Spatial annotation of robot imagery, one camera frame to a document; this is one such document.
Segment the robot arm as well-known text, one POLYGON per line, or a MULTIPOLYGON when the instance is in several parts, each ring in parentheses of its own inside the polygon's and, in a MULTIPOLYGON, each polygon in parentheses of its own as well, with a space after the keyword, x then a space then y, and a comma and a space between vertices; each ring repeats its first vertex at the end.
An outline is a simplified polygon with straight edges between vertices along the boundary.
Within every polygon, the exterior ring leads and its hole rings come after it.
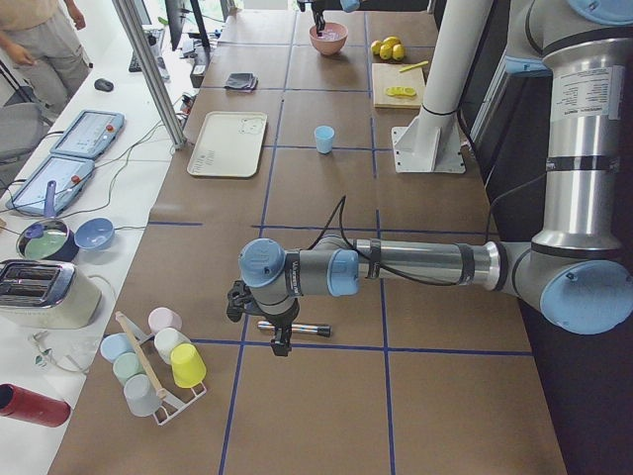
POLYGON ((607 332, 632 311, 632 278, 618 262, 611 234, 612 191, 619 158, 619 102, 632 52, 632 5, 585 1, 509 4, 508 43, 524 72, 554 77, 545 225, 527 242, 461 242, 487 225, 491 207, 478 180, 464 169, 459 110, 491 1, 449 1, 438 29, 426 90, 417 115, 389 128, 363 115, 341 92, 300 88, 291 105, 306 114, 326 105, 371 133, 366 153, 375 168, 377 201, 367 227, 372 239, 321 233, 306 248, 286 249, 265 237, 239 254, 240 276, 226 313, 264 318, 271 347, 291 351, 305 296, 351 296, 361 282, 399 278, 406 288, 384 304, 398 323, 384 331, 385 355, 408 354, 410 320, 441 314, 455 329, 451 306, 464 286, 505 292, 526 301, 561 329, 607 332))
POLYGON ((325 19, 323 12, 327 9, 340 9, 346 13, 351 13, 359 9, 359 0, 338 0, 338 1, 311 1, 311 9, 316 26, 316 35, 322 36, 325 29, 325 19))

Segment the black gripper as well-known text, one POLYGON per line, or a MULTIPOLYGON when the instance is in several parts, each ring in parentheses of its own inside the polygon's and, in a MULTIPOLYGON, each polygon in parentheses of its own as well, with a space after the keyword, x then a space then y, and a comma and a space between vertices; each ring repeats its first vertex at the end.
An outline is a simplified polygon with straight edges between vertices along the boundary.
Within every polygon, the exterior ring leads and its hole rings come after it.
MULTIPOLYGON (((296 319, 300 304, 297 298, 286 298, 281 303, 264 304, 258 303, 264 317, 275 329, 281 329, 284 337, 292 335, 292 323, 296 319)), ((273 337, 270 341, 271 348, 275 356, 287 357, 290 353, 290 341, 283 337, 273 337)))
POLYGON ((323 11, 324 11, 324 1, 313 0, 311 4, 312 4, 311 9, 313 11, 313 17, 315 20, 316 36, 320 38, 325 28, 325 20, 324 20, 324 17, 322 16, 323 11))

